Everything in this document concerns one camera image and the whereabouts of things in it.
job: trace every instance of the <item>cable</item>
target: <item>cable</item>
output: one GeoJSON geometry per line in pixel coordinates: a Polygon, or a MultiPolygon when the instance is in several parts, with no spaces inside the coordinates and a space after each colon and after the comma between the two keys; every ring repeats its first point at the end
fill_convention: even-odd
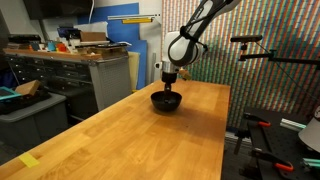
{"type": "Polygon", "coordinates": [[[41,32],[42,32],[44,41],[49,41],[50,38],[49,38],[49,35],[48,35],[48,33],[47,33],[46,27],[45,27],[44,24],[43,24],[43,20],[40,20],[40,19],[39,19],[39,25],[40,25],[40,29],[41,29],[41,32]]]}
{"type": "Polygon", "coordinates": [[[228,4],[227,1],[223,2],[220,6],[218,6],[216,9],[214,9],[214,11],[211,14],[208,14],[208,15],[202,17],[202,18],[196,19],[196,20],[190,22],[189,24],[185,25],[185,27],[187,28],[189,26],[192,26],[192,25],[194,25],[194,24],[196,24],[196,23],[198,23],[198,22],[200,22],[202,20],[205,20],[205,19],[215,15],[219,10],[221,10],[227,4],[228,4]]]}
{"type": "Polygon", "coordinates": [[[89,15],[89,24],[91,23],[91,16],[92,16],[93,8],[94,8],[94,0],[92,0],[92,6],[91,6],[90,15],[89,15]]]}
{"type": "MultiPolygon", "coordinates": [[[[258,44],[258,46],[260,46],[260,47],[261,47],[263,50],[265,50],[267,53],[270,53],[267,49],[265,49],[263,46],[261,46],[258,42],[255,42],[255,43],[258,44]]],[[[280,64],[279,64],[278,62],[275,62],[275,61],[274,61],[274,63],[276,63],[276,65],[281,69],[281,71],[282,71],[284,74],[286,74],[286,75],[288,76],[288,78],[289,78],[296,86],[298,86],[304,93],[306,93],[308,96],[310,96],[310,97],[311,97],[313,100],[315,100],[316,102],[320,103],[320,100],[319,100],[317,97],[313,96],[311,93],[309,93],[308,91],[306,91],[302,86],[300,86],[300,85],[298,84],[298,82],[297,82],[296,80],[294,80],[294,79],[290,76],[290,74],[288,74],[288,73],[285,71],[285,69],[280,66],[280,64]]]]}

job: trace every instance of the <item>wooden tabletop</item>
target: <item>wooden tabletop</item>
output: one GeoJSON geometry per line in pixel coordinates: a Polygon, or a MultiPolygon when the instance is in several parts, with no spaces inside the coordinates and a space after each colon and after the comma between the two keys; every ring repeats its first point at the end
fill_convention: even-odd
{"type": "Polygon", "coordinates": [[[157,81],[0,166],[0,179],[221,179],[230,87],[177,80],[178,109],[154,109],[157,81]]]}

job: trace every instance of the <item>black bowl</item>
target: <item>black bowl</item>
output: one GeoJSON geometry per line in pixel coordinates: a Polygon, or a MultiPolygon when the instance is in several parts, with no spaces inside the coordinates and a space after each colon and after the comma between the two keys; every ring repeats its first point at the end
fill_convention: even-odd
{"type": "Polygon", "coordinates": [[[180,105],[182,96],[177,92],[170,92],[165,96],[164,91],[158,91],[151,95],[153,106],[160,111],[174,111],[180,105]]]}

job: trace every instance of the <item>colorful patterned backdrop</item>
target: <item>colorful patterned backdrop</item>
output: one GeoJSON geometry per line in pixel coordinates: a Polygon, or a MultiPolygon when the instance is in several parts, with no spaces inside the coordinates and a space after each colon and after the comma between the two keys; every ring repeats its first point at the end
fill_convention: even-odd
{"type": "MultiPolygon", "coordinates": [[[[163,0],[162,3],[164,37],[187,23],[200,0],[163,0]]],[[[228,126],[239,127],[246,106],[308,115],[320,105],[317,66],[279,63],[318,102],[274,62],[238,61],[240,43],[230,43],[232,36],[261,34],[264,37],[261,45],[276,49],[276,57],[319,60],[319,6],[319,0],[242,0],[234,10],[212,21],[200,39],[209,45],[209,53],[187,69],[194,80],[231,85],[228,126]]],[[[247,53],[265,52],[250,43],[247,53]]]]}

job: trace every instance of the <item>red clamp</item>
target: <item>red clamp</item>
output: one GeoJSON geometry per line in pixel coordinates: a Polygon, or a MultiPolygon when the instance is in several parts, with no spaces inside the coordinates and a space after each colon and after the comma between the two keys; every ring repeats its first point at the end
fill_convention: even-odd
{"type": "Polygon", "coordinates": [[[250,155],[261,160],[272,162],[274,166],[280,170],[288,172],[292,172],[294,170],[293,165],[290,162],[284,161],[269,152],[263,152],[259,148],[252,149],[250,155]]]}
{"type": "Polygon", "coordinates": [[[250,121],[258,122],[259,126],[262,126],[262,127],[270,127],[271,126],[271,123],[269,121],[261,119],[258,116],[252,115],[247,112],[243,113],[243,118],[250,120],[250,121]]]}

